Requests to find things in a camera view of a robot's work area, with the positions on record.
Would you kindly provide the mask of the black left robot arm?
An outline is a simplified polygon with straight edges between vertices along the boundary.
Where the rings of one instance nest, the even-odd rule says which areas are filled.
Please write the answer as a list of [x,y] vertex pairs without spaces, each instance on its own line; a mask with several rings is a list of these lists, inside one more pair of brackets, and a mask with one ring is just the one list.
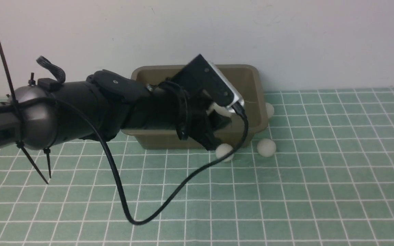
[[123,129],[172,130],[180,140],[192,138],[212,150],[218,144],[214,131],[230,120],[209,113],[210,106],[231,108],[239,100],[227,78],[202,55],[154,85],[103,69],[85,81],[44,78],[14,92],[23,119],[15,114],[11,99],[0,104],[0,148],[18,141],[31,150],[74,139],[98,141],[67,103],[88,117],[107,141]]

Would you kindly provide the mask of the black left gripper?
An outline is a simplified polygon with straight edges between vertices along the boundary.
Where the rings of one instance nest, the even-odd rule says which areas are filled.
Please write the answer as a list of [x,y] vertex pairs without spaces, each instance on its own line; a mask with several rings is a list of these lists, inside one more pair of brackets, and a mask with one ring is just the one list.
[[166,80],[139,99],[125,119],[125,129],[174,130],[180,140],[189,137],[206,150],[215,150],[221,139],[214,133],[227,127],[230,117],[207,114],[211,98],[203,92],[191,95],[183,86]]

